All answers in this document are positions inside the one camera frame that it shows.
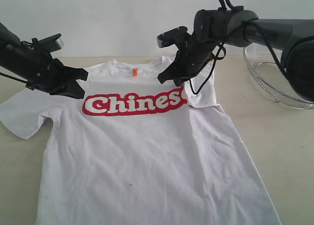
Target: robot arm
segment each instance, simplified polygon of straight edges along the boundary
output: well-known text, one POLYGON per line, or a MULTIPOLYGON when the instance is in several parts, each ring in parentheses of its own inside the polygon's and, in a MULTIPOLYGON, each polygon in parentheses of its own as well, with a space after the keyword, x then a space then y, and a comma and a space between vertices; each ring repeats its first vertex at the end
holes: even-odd
POLYGON ((40 41, 34 38, 32 43, 21 42, 0 23, 0 66, 27 81, 2 73, 0 75, 26 83, 26 87, 31 90, 75 99, 84 98, 85 92, 76 80, 87 80, 87 71, 64 66, 50 55, 62 48, 60 37, 61 34, 57 34, 40 41))
POLYGON ((314 101, 314 20, 259 19, 243 6, 234 7, 226 0, 231 8, 227 10, 219 1, 221 8, 196 13, 191 35, 181 26, 157 37, 160 48, 175 44, 179 49, 174 62, 159 74, 159 81, 174 80, 179 86, 197 76, 211 60, 214 60, 214 68, 216 61, 221 59, 212 54, 217 46, 225 53, 224 44, 246 47, 254 42, 266 45, 292 88, 314 101), (281 61, 272 47, 283 51, 281 61))

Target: table surface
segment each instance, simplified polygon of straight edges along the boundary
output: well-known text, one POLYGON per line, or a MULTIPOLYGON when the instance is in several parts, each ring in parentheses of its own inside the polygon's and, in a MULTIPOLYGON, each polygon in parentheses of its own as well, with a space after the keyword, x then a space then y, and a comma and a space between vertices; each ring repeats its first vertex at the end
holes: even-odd
MULTIPOLYGON (((140 64, 153 58, 60 60, 68 66, 87 67, 112 59, 140 64)), ((21 83, 0 77, 0 103, 23 88, 21 83)), ((277 103, 255 83, 242 56, 227 56, 217 63, 215 88, 217 100, 240 133, 283 225, 314 224, 314 110, 277 103)), ((34 223, 42 156, 51 127, 52 122, 47 121, 25 141, 0 123, 0 225, 34 223)))

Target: white wall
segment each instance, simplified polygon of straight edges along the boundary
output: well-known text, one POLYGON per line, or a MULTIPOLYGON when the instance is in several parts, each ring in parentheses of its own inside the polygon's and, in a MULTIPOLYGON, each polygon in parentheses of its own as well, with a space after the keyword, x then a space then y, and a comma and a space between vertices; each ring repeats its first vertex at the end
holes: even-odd
MULTIPOLYGON (((314 19, 313 0, 231 0, 260 18, 314 19)), ((156 56, 156 36, 185 25, 195 13, 216 9, 217 0, 0 0, 0 22, 22 40, 61 33, 57 56, 156 56)), ((240 49, 228 48, 229 54, 240 49)))

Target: wire mesh basket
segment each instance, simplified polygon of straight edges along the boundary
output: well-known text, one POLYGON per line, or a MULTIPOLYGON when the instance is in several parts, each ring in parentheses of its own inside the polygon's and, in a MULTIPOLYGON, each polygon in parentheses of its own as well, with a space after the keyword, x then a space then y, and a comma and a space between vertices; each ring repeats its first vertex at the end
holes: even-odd
MULTIPOLYGON (((281 50, 274 49, 279 61, 281 50)), ((298 109, 314 109, 314 103, 299 96, 280 72, 268 48, 251 44, 243 49, 244 60, 255 81, 277 102, 298 109)))

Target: orange tag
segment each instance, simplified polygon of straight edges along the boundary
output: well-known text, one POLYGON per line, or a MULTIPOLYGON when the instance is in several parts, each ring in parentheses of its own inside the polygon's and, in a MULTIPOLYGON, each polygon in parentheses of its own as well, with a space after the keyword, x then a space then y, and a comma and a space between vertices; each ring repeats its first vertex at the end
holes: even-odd
POLYGON ((133 68, 133 76, 137 76, 137 68, 133 68))

